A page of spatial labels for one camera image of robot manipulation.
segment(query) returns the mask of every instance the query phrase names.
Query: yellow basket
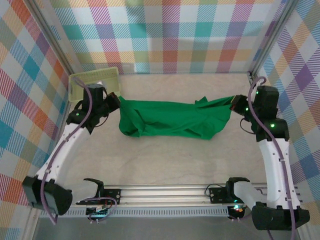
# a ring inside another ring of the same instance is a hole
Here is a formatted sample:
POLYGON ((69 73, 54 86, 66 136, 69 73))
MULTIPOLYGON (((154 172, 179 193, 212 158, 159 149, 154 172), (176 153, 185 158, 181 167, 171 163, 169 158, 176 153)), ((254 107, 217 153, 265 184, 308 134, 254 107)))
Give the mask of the yellow basket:
POLYGON ((86 85, 96 84, 101 81, 108 93, 114 92, 117 96, 120 96, 121 89, 118 75, 119 72, 116 66, 71 74, 69 76, 69 101, 79 102, 84 99, 84 89, 72 80, 73 77, 78 77, 86 85))

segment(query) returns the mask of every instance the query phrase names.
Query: plaid backdrop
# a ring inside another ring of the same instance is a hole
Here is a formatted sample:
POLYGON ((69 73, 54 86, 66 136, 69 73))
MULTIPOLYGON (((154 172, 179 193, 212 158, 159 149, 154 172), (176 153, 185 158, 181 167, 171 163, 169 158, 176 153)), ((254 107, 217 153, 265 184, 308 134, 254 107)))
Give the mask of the plaid backdrop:
POLYGON ((287 0, 37 2, 75 72, 148 74, 247 72, 287 0))
POLYGON ((278 88, 290 163, 310 229, 320 234, 320 0, 300 0, 259 75, 278 88))
POLYGON ((28 218, 22 189, 55 146, 68 76, 23 0, 0 1, 0 240, 28 218))

